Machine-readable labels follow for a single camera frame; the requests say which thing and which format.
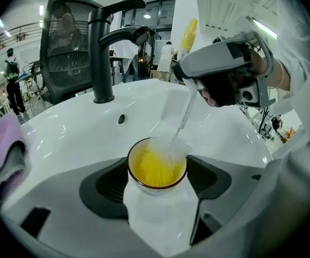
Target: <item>drain hole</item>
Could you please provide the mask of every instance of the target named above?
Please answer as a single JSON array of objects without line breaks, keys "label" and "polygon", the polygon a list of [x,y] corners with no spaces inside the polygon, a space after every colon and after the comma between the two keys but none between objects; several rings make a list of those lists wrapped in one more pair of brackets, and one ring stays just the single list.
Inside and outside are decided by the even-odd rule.
[{"label": "drain hole", "polygon": [[118,123],[119,123],[119,124],[124,123],[125,119],[126,119],[125,115],[122,114],[122,115],[119,117],[119,119],[118,119]]}]

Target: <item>window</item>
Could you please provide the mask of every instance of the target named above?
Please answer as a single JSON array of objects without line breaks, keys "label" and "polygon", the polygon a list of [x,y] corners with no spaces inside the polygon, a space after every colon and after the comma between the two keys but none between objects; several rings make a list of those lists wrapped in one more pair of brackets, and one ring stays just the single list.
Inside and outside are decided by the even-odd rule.
[{"label": "window", "polygon": [[158,4],[159,2],[156,1],[154,3],[146,4],[145,9],[137,9],[134,24],[148,27],[156,26],[158,15]]},{"label": "window", "polygon": [[172,24],[174,18],[175,0],[162,2],[160,25]]},{"label": "window", "polygon": [[171,30],[170,31],[162,31],[162,32],[158,32],[158,40],[170,40],[171,37]]},{"label": "window", "polygon": [[122,12],[120,27],[126,24],[149,26],[157,28],[171,28],[174,18],[175,0],[157,0],[146,4],[145,9]]},{"label": "window", "polygon": [[125,12],[125,19],[124,19],[124,24],[123,26],[130,24],[132,25],[132,17],[133,17],[133,10],[131,11],[126,11]]}]

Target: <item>yellow brush handle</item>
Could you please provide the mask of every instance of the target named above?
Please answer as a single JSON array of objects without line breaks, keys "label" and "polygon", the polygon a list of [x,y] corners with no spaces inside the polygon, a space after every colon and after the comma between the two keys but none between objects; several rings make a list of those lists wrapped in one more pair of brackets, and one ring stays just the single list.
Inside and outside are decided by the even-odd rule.
[{"label": "yellow brush handle", "polygon": [[180,48],[186,49],[188,52],[191,50],[196,38],[197,27],[198,21],[195,18],[192,18],[189,21],[185,32],[183,33]]}]

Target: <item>towel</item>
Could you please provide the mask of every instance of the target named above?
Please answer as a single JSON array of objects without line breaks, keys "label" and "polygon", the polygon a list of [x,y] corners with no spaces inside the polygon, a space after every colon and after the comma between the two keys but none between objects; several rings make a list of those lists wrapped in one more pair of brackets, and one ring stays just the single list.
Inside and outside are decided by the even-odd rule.
[{"label": "towel", "polygon": [[17,116],[6,114],[0,119],[0,203],[25,176],[25,151],[25,140]]}]

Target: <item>black faucet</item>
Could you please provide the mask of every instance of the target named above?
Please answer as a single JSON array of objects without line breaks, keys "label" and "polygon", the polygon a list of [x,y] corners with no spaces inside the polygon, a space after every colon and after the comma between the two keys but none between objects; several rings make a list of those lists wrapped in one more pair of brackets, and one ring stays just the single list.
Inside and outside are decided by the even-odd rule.
[{"label": "black faucet", "polygon": [[107,103],[114,99],[109,46],[120,40],[143,44],[152,31],[146,26],[129,26],[110,32],[113,14],[118,11],[143,9],[145,5],[144,0],[125,0],[95,9],[89,14],[89,68],[95,103]]}]

